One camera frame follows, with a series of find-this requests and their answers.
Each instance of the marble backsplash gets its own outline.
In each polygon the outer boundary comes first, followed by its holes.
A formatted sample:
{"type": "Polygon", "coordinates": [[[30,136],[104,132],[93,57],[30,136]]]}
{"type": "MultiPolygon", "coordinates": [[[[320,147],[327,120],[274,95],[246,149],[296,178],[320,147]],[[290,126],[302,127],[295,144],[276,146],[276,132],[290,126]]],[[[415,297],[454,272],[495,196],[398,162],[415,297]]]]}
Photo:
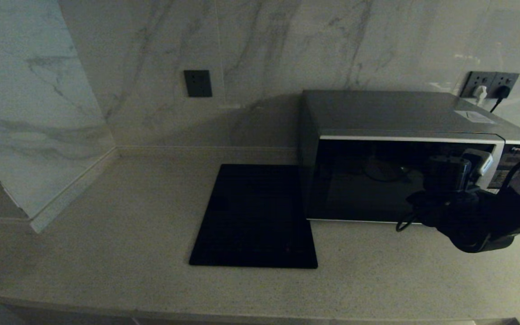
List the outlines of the marble backsplash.
{"type": "Polygon", "coordinates": [[[55,0],[0,0],[0,181],[37,215],[114,142],[55,0]]]}
{"type": "MultiPolygon", "coordinates": [[[[119,145],[291,147],[303,89],[458,94],[471,70],[520,73],[520,1],[59,2],[119,145]],[[199,69],[213,98],[186,96],[199,69]]],[[[520,126],[520,79],[495,112],[520,126]]]]}

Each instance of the microwave oven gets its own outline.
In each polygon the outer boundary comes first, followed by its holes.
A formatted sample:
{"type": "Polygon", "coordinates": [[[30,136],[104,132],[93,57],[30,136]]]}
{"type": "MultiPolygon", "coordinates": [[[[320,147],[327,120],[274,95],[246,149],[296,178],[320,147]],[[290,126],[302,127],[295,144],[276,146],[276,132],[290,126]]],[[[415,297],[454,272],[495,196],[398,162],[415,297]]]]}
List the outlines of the microwave oven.
{"type": "Polygon", "coordinates": [[[495,192],[520,161],[520,128],[448,93],[304,91],[298,157],[305,216],[398,222],[412,208],[406,198],[423,190],[429,157],[467,149],[492,156],[476,185],[495,192]]]}

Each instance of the black plug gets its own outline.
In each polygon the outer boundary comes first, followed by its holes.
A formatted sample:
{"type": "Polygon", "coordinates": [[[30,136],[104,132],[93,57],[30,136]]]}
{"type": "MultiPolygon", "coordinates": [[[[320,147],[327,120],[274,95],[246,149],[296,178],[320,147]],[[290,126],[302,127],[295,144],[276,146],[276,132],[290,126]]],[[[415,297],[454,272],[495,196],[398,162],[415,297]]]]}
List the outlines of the black plug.
{"type": "Polygon", "coordinates": [[[503,101],[503,99],[509,97],[509,94],[511,93],[511,88],[508,86],[500,86],[499,89],[497,89],[497,92],[495,95],[497,96],[497,103],[493,106],[493,109],[491,109],[491,113],[497,108],[497,106],[503,101]]]}

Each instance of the black switch plate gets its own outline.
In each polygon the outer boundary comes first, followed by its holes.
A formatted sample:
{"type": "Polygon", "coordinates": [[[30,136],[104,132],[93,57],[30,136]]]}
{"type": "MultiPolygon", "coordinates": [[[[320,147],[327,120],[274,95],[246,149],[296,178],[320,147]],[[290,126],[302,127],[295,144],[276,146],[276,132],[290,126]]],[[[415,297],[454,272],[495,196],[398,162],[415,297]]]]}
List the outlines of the black switch plate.
{"type": "Polygon", "coordinates": [[[212,97],[209,70],[184,70],[188,97],[212,97]]]}

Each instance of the white countertop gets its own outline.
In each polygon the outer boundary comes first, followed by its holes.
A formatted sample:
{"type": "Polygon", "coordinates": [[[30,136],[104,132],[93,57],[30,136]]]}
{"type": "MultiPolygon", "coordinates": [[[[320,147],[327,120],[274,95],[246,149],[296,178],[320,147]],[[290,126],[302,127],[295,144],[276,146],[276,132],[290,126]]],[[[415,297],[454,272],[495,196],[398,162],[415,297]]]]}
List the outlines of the white countertop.
{"type": "Polygon", "coordinates": [[[312,222],[318,269],[188,265],[221,163],[289,150],[122,157],[43,234],[0,238],[0,301],[127,315],[520,319],[520,236],[471,255],[433,228],[312,222]]]}

